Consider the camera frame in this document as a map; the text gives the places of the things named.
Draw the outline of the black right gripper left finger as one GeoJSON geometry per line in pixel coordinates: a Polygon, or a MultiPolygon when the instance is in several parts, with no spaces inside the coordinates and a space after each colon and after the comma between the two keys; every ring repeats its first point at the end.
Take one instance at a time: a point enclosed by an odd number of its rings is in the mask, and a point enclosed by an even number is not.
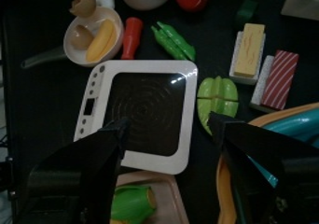
{"type": "Polygon", "coordinates": [[[111,121],[31,170],[15,224],[110,224],[130,120],[111,121]]]}

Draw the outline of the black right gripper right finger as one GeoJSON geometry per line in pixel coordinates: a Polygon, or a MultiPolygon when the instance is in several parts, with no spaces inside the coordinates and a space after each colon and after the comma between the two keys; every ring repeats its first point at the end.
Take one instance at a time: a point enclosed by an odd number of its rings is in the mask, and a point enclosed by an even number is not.
{"type": "Polygon", "coordinates": [[[218,224],[319,224],[319,148],[218,113],[218,224]]]}

